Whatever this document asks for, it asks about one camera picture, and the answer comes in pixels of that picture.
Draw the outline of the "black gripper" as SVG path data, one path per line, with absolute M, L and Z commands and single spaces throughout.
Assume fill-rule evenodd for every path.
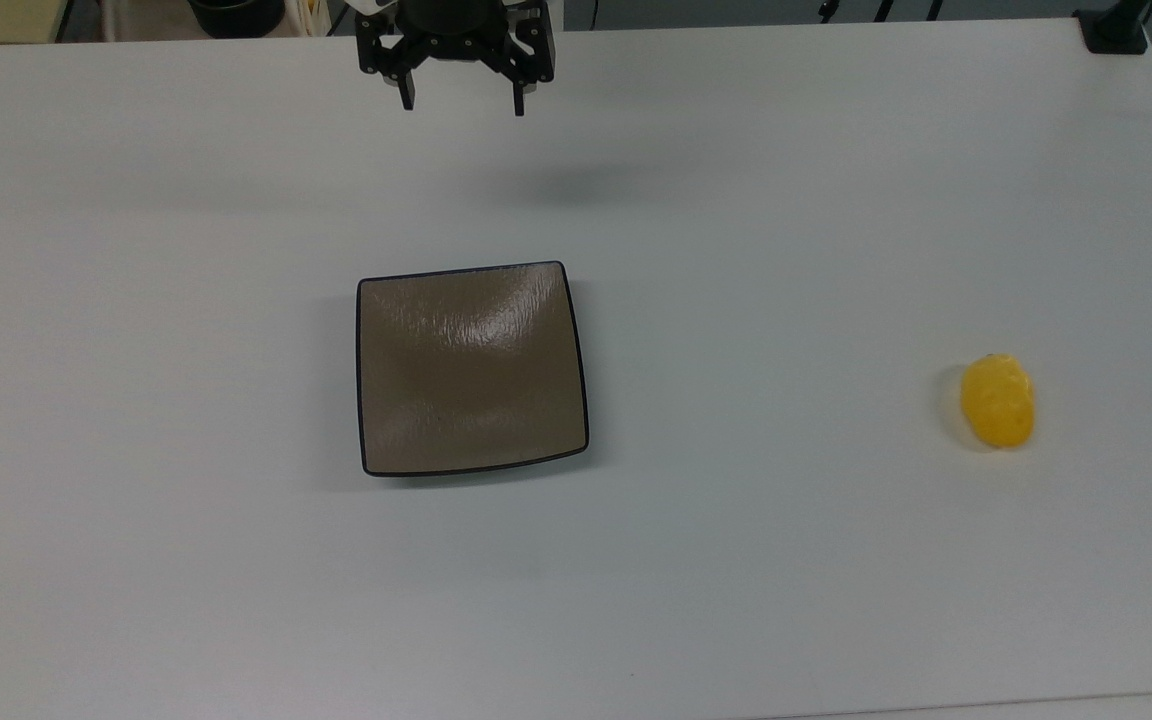
M 554 79 L 556 45 L 548 1 L 356 1 L 358 65 L 397 88 L 415 108 L 412 73 L 429 60 L 420 41 L 485 38 L 484 63 L 509 81 L 516 118 L 526 94 Z

